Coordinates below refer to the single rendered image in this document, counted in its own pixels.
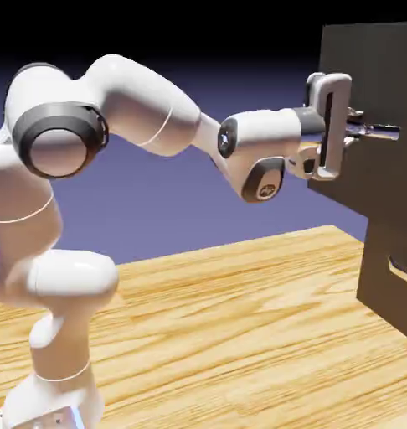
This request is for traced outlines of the large dark drawer front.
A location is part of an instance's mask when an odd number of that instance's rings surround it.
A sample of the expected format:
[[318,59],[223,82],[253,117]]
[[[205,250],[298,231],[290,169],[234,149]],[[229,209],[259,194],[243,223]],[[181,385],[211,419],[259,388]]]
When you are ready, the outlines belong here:
[[351,107],[367,123],[400,128],[399,140],[364,137],[351,145],[342,172],[310,189],[368,217],[407,225],[407,23],[326,26],[320,69],[353,78]]

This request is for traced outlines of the small dark drawer front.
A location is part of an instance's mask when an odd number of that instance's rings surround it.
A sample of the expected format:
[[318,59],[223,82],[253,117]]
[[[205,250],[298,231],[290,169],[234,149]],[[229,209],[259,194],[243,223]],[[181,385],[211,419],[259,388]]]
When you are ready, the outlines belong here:
[[407,269],[407,225],[369,221],[357,299],[407,337],[407,282],[389,271],[389,256]]

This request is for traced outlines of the dark brown cabinet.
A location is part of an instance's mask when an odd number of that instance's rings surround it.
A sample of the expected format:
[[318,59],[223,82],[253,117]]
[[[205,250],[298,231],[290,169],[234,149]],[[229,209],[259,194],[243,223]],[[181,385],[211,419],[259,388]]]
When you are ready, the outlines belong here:
[[353,78],[350,105],[396,141],[362,137],[342,172],[310,189],[367,217],[358,300],[407,337],[407,22],[326,26],[319,68]]

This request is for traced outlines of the dark shiny metal handle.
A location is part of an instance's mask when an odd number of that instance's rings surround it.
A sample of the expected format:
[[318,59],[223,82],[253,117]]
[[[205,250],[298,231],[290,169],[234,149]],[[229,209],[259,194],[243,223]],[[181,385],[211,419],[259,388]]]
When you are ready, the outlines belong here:
[[363,124],[350,121],[346,125],[346,133],[349,136],[373,136],[392,140],[399,138],[400,130],[400,127],[394,125]]

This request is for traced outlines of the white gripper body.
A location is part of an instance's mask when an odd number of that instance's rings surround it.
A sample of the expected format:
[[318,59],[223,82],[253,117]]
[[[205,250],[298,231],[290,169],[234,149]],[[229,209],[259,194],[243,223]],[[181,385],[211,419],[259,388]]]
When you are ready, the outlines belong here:
[[313,175],[315,180],[330,181],[340,174],[351,88],[352,78],[344,73],[315,72],[307,78],[306,105],[313,108],[325,124],[319,166]]

